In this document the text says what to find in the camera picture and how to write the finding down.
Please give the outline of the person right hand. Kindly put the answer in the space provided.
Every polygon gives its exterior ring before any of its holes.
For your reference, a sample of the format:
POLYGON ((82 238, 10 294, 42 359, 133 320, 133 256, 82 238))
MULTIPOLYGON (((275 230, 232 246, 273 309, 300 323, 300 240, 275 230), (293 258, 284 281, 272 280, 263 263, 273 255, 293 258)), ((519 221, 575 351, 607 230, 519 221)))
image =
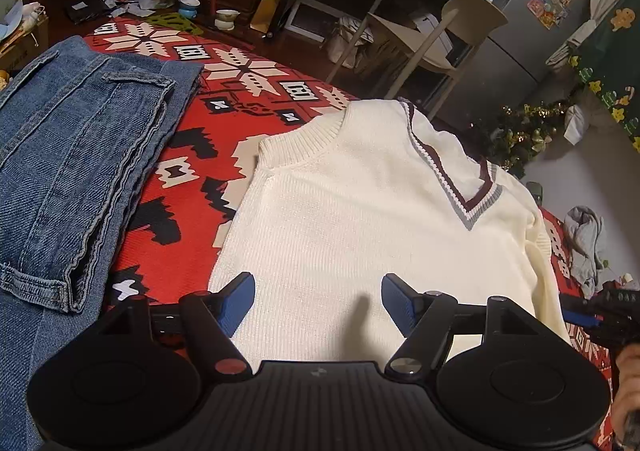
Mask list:
POLYGON ((626 346, 616 359, 618 388, 612 404, 611 421, 614 434, 623 441, 627 415, 640 407, 640 346, 626 346))

